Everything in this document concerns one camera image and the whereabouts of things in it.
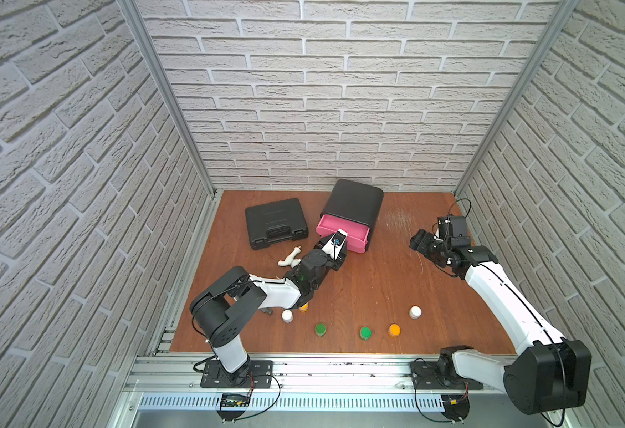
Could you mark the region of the white paint bottle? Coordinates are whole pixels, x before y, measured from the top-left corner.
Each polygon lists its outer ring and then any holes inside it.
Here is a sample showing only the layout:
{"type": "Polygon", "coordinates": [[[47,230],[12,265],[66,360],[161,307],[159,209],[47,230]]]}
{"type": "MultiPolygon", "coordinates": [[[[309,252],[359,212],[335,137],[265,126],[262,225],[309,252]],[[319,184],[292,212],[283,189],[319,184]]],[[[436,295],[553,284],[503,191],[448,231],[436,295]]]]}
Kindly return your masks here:
{"type": "Polygon", "coordinates": [[[419,319],[422,315],[422,310],[419,306],[412,306],[409,311],[411,319],[419,319]]]}
{"type": "Polygon", "coordinates": [[[293,312],[291,310],[284,310],[281,314],[282,320],[289,324],[293,321],[293,312]]]}

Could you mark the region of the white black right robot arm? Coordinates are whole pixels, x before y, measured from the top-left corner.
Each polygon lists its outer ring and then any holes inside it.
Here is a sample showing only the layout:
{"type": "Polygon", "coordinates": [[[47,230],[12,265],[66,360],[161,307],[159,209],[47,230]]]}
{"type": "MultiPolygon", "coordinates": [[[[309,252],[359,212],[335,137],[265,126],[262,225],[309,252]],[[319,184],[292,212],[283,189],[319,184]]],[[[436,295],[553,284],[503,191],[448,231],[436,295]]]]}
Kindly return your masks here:
{"type": "Polygon", "coordinates": [[[487,304],[517,353],[509,360],[468,346],[443,348],[436,362],[442,384],[469,379],[505,392],[526,415],[579,408],[587,398],[591,353],[580,340],[568,340],[533,308],[513,285],[498,259],[467,238],[434,235],[424,229],[410,248],[439,268],[449,268],[487,304]]]}

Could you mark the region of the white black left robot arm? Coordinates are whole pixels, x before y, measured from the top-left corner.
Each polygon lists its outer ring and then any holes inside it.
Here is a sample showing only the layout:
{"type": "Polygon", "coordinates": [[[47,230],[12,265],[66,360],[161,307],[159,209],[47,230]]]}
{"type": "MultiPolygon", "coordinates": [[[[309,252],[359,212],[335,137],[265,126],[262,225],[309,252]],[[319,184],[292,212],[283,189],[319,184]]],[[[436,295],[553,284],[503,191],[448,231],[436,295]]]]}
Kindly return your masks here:
{"type": "Polygon", "coordinates": [[[321,287],[328,272],[342,267],[346,250],[314,249],[282,279],[230,269],[189,305],[193,320],[208,340],[223,370],[236,374],[249,362],[240,333],[259,310],[299,309],[321,287]]]}

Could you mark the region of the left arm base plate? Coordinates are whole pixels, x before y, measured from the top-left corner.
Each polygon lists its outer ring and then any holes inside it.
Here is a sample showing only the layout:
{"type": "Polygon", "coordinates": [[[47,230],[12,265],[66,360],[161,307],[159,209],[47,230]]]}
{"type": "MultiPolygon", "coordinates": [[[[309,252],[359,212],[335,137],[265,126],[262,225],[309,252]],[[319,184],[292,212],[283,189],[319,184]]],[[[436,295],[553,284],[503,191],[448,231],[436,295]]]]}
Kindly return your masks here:
{"type": "Polygon", "coordinates": [[[204,389],[269,389],[272,360],[248,360],[236,372],[229,373],[218,360],[210,360],[202,369],[200,386],[204,389]]]}

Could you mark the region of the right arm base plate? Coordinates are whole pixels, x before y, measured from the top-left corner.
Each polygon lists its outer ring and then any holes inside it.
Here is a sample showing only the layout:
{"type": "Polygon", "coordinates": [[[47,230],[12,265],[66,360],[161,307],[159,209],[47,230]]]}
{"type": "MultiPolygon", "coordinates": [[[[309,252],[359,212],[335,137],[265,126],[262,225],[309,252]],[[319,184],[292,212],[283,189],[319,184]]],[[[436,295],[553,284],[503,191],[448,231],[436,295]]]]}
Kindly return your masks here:
{"type": "Polygon", "coordinates": [[[483,384],[472,379],[466,379],[457,374],[442,374],[435,361],[426,361],[417,358],[410,363],[413,388],[422,390],[482,391],[483,384]]]}

